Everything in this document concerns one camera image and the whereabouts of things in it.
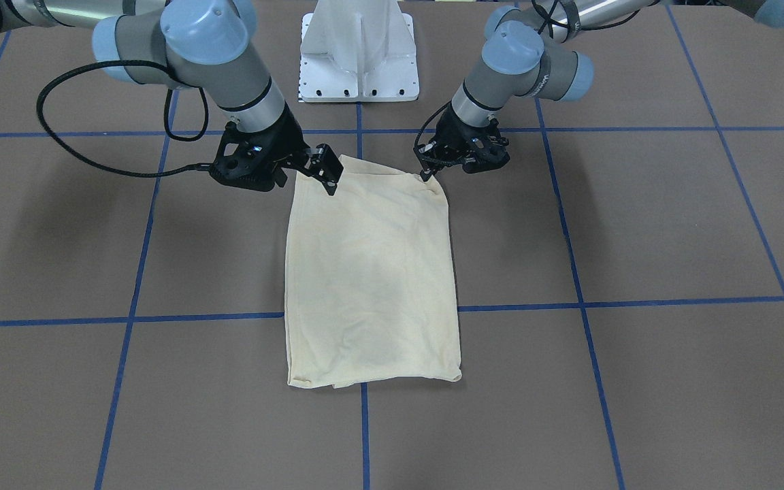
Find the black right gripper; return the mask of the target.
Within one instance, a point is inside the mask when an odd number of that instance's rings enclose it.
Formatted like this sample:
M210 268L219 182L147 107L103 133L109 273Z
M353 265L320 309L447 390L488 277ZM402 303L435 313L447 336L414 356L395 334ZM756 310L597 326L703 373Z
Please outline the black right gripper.
M263 131L246 133L227 122L208 173L221 185L268 192L285 186L286 169L317 180L329 196L336 194L344 171L329 145L309 148L288 105Z

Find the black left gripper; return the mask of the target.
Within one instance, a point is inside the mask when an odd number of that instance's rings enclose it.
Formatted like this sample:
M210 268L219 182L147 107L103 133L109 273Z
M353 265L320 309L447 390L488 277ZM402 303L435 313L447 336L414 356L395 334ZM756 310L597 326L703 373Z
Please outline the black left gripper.
M435 133L426 144L419 142L429 123L436 117ZM423 182L439 171L460 165L464 173L475 174L500 169L510 161L509 140L499 131L494 115L485 127L473 127L460 120L451 103L438 108L419 129L414 138L414 155L422 165L419 175Z

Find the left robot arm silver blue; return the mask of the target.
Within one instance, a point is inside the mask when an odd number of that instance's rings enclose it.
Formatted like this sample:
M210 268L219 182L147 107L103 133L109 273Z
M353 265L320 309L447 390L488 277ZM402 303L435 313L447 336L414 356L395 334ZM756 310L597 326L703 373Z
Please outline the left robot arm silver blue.
M432 116L434 135L425 144L414 141L422 180L449 167L475 174L507 164L509 142L499 130L498 112L513 97L582 99L595 67L564 44L585 32L619 27L651 6L651 1L532 1L523 8L497 8L483 28L476 64Z

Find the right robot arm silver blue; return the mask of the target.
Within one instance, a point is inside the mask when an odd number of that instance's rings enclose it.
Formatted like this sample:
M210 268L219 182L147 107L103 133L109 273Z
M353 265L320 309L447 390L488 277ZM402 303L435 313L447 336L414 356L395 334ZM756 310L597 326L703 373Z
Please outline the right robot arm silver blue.
M311 148L286 99L252 45L257 15L250 1L0 1L0 33L26 26L91 30L95 62L54 78L37 96L35 115L57 145L97 169L141 178L137 171L102 165L66 144L50 127L44 106L63 82L102 69L115 80L158 84L166 99L196 89L227 117L209 163L170 171L206 172L221 185L268 192L284 186L287 170L315 179L330 195L343 167L327 144Z

